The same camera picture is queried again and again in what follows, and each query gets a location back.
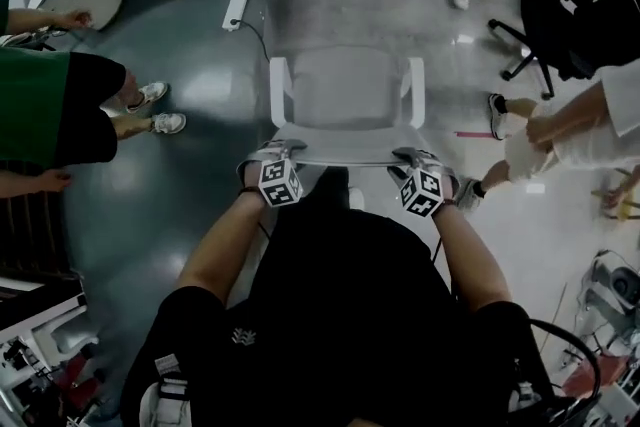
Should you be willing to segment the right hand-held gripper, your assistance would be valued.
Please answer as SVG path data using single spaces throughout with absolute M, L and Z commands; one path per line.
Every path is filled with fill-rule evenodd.
M 400 165 L 389 166 L 388 174 L 399 188 L 399 199 L 408 213 L 433 217 L 445 204 L 452 204 L 459 190 L 455 172 L 425 150 L 401 147 L 392 151 Z

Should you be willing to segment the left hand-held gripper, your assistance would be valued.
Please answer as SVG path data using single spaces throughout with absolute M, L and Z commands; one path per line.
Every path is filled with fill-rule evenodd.
M 250 155 L 250 161 L 261 165 L 258 189 L 270 207 L 292 205 L 302 198 L 303 186 L 292 156 L 294 151 L 306 148 L 299 139 L 271 140 Z

